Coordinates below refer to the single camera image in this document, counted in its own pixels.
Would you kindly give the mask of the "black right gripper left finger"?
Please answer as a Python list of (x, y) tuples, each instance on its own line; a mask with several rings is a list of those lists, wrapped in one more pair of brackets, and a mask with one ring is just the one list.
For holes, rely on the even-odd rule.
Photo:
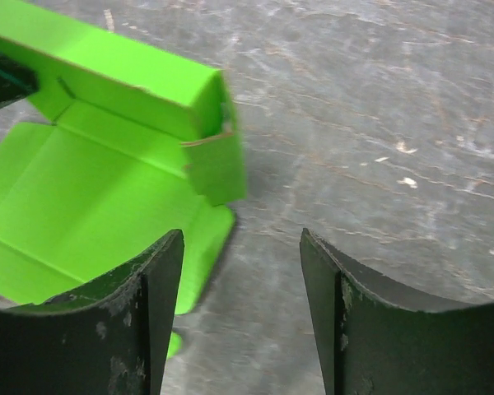
[(158, 394), (184, 236), (42, 304), (0, 309), (0, 394)]

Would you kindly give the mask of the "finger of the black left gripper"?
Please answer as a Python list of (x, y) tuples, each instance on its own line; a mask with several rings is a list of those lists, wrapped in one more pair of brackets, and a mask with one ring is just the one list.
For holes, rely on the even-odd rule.
[(0, 53), (0, 109), (39, 90), (36, 73)]

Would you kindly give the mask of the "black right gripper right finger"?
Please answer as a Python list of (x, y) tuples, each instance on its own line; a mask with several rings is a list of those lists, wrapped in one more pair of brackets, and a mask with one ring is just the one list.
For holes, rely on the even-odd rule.
[(328, 394), (494, 394), (494, 301), (412, 288), (303, 230), (301, 268)]

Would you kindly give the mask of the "green paper box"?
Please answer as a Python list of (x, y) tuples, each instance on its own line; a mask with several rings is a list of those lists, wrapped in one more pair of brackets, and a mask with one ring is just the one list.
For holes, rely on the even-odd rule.
[(201, 287), (245, 195), (222, 71), (23, 1), (0, 1), (0, 53), (36, 73), (44, 121), (0, 142), (0, 295), (42, 304), (184, 236)]

